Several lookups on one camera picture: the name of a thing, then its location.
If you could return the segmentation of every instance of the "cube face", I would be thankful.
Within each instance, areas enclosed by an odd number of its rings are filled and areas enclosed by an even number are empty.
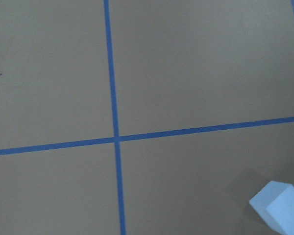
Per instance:
[[[268,213],[286,235],[294,235],[294,186],[290,185],[268,207]]]
[[[271,181],[249,203],[267,223],[282,235],[294,235],[294,186]]]

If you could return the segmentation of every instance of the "foam block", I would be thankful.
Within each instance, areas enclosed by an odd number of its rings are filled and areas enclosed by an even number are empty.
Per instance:
[[[294,235],[293,185],[270,181],[249,203],[274,231]]]

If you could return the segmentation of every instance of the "gray floor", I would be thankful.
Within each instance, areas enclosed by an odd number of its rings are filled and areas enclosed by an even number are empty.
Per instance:
[[[294,117],[288,0],[110,0],[120,135]],[[0,0],[0,149],[113,137],[101,0]],[[127,235],[273,235],[294,123],[121,142]],[[0,156],[0,235],[120,234],[113,143]]]

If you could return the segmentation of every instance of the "light blue cube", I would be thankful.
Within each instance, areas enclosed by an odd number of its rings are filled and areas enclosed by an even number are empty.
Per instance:
[[[294,186],[270,181],[249,203],[270,228],[294,235]]]

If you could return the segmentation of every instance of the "cube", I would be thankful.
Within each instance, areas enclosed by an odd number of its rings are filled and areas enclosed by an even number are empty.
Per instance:
[[[294,235],[293,185],[270,181],[249,203],[274,231]]]

